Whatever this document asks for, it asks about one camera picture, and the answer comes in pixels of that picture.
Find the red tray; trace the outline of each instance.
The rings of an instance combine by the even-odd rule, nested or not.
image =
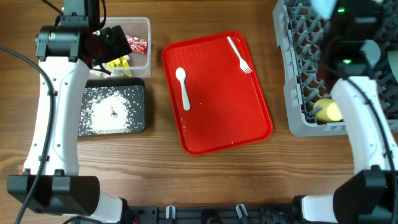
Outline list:
[[[254,71],[244,73],[230,46],[230,36]],[[183,149],[192,155],[242,146],[267,139],[271,117],[244,37],[238,32],[186,40],[162,52],[175,121]],[[182,105],[178,67],[185,69],[191,109]]]

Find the spoon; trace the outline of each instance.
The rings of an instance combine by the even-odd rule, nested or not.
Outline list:
[[[175,71],[175,76],[181,83],[182,104],[184,106],[184,110],[188,111],[191,109],[191,104],[189,103],[188,93],[184,83],[187,74],[183,68],[178,68],[177,71]]]

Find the plastic fork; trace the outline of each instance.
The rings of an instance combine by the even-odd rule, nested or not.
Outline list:
[[[246,74],[253,72],[250,68],[249,65],[243,60],[243,58],[241,57],[241,54],[239,54],[238,49],[236,48],[234,42],[232,41],[231,37],[228,37],[228,41],[231,44],[232,48],[234,49],[236,55],[239,58],[239,61],[241,63],[241,70],[244,71]]]

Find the gray dish rack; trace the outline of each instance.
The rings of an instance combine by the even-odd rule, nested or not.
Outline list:
[[[308,0],[278,0],[273,11],[277,46],[282,51],[285,67],[284,95],[289,129],[295,136],[335,136],[347,134],[345,123],[321,123],[315,118],[319,108],[313,108],[320,98],[330,98],[323,81],[317,80],[316,60],[321,49],[318,44],[328,30],[309,6]],[[376,65],[378,92],[393,132],[398,131],[398,83],[387,59],[389,50],[398,49],[398,1],[384,3],[386,16],[374,41],[380,46],[381,59]]]

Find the wood grain surface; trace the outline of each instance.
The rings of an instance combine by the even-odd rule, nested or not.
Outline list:
[[[61,0],[55,5],[62,7]],[[109,17],[144,16],[151,22],[152,78],[147,85],[147,129],[141,134],[78,140],[81,175],[96,175],[105,192],[130,205],[236,205],[289,202],[299,194],[333,192],[353,173],[346,136],[298,138],[288,127],[284,66],[276,47],[276,0],[108,1]],[[36,0],[0,2],[0,44],[35,57],[34,37],[57,13]],[[169,43],[228,30],[247,39],[274,122],[263,142],[192,157],[180,147],[160,55]],[[39,74],[0,52],[0,223],[21,207],[6,191],[20,174],[32,142]],[[66,217],[27,211],[24,223],[61,223]]]

